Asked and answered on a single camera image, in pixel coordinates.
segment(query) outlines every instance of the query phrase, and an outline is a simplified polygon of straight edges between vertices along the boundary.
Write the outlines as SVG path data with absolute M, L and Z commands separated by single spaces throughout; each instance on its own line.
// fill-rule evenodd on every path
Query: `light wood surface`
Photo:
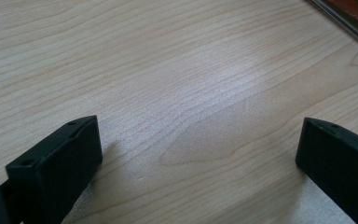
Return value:
M 358 42 L 308 1 L 0 0 L 0 183 L 93 114 L 64 223 L 352 223 L 295 165 L 304 117 L 358 133 Z

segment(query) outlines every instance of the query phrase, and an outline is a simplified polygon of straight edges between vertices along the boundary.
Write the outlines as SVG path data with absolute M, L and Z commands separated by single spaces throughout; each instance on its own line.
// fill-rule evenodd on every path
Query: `wood grain pattern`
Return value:
M 0 0 L 0 182 L 91 114 L 64 223 L 352 223 L 295 165 L 304 117 L 358 133 L 358 42 L 307 1 Z

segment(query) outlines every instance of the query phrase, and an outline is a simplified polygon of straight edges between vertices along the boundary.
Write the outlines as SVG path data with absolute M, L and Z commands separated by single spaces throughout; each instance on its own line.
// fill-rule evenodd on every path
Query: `table surface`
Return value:
M 0 0 L 0 183 L 87 115 L 64 223 L 352 223 L 295 164 L 304 117 L 358 133 L 358 42 L 308 1 Z

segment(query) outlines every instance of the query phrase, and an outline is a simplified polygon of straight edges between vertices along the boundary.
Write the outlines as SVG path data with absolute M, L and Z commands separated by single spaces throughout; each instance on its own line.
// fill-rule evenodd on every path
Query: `desk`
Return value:
M 304 117 L 358 133 L 358 42 L 302 0 L 0 0 L 0 183 L 97 115 L 64 223 L 352 223 L 301 171 Z

